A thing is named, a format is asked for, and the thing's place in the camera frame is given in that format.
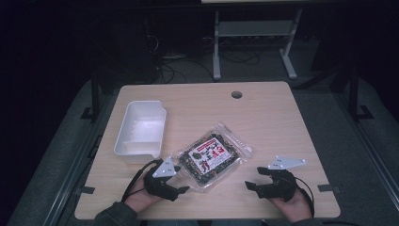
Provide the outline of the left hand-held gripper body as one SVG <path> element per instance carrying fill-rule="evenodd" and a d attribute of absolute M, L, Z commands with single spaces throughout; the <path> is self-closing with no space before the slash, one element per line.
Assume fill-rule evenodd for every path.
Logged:
<path fill-rule="evenodd" d="M 174 202 L 179 196 L 179 189 L 168 184 L 168 180 L 177 174 L 171 157 L 158 159 L 144 177 L 144 186 L 153 196 Z"/>

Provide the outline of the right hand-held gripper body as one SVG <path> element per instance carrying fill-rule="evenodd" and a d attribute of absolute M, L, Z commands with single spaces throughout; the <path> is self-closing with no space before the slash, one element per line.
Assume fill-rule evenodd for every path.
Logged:
<path fill-rule="evenodd" d="M 258 197 L 260 199 L 281 198 L 287 202 L 295 195 L 297 189 L 303 192 L 303 189 L 298 186 L 295 176 L 289 169 L 305 164 L 305 159 L 294 159 L 277 155 L 271 164 L 264 167 L 271 170 L 269 177 L 272 183 L 257 185 L 260 187 L 259 191 L 255 191 Z"/>

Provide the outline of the clear packet with red-white label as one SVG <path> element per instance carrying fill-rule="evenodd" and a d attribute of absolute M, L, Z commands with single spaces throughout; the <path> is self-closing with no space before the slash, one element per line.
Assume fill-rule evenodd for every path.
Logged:
<path fill-rule="evenodd" d="M 206 192 L 248 161 L 254 149 L 224 123 L 214 125 L 203 136 L 177 152 L 180 177 L 197 192 Z"/>

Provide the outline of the white plastic bin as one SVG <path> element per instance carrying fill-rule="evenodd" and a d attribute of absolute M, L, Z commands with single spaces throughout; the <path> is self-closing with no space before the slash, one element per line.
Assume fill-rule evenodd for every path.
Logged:
<path fill-rule="evenodd" d="M 127 164 L 145 164 L 161 155 L 167 112 L 160 101 L 127 105 L 114 153 Z"/>

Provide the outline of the person's left hand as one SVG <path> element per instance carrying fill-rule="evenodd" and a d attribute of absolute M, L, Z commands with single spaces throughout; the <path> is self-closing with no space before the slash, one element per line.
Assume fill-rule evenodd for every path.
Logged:
<path fill-rule="evenodd" d="M 132 187 L 130 196 L 124 203 L 137 213 L 141 213 L 160 201 L 160 197 L 149 194 L 143 185 L 136 184 Z"/>

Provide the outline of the person's right hand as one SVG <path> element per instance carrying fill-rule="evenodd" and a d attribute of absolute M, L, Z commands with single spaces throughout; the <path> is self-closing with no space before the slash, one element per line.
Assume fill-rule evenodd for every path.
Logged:
<path fill-rule="evenodd" d="M 278 198 L 272 198 L 269 199 L 269 201 L 273 203 L 291 223 L 312 218 L 309 204 L 299 189 L 295 191 L 295 195 L 287 202 Z"/>

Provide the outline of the black metal stand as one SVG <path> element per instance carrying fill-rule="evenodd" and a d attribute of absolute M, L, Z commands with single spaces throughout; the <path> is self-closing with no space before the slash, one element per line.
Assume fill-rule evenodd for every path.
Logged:
<path fill-rule="evenodd" d="M 98 76 L 93 72 L 90 77 L 90 90 L 91 90 L 91 106 L 86 107 L 81 115 L 81 119 L 90 120 L 94 123 L 100 113 L 100 87 Z"/>
<path fill-rule="evenodd" d="M 374 116 L 366 105 L 358 105 L 359 97 L 359 74 L 355 66 L 351 67 L 349 76 L 349 103 L 348 111 L 351 118 L 359 122 L 360 120 L 369 120 Z"/>

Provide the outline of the white metal table frame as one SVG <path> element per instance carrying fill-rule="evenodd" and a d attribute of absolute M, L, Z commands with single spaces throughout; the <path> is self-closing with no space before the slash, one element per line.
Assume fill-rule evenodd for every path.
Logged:
<path fill-rule="evenodd" d="M 221 18 L 220 9 L 215 11 L 214 49 L 213 49 L 213 78 L 221 79 L 220 70 L 220 38 L 237 37 L 283 37 L 286 44 L 279 49 L 280 58 L 290 79 L 296 80 L 295 68 L 290 59 L 290 50 L 295 39 L 303 8 L 296 8 L 292 19 L 288 20 L 231 20 Z"/>

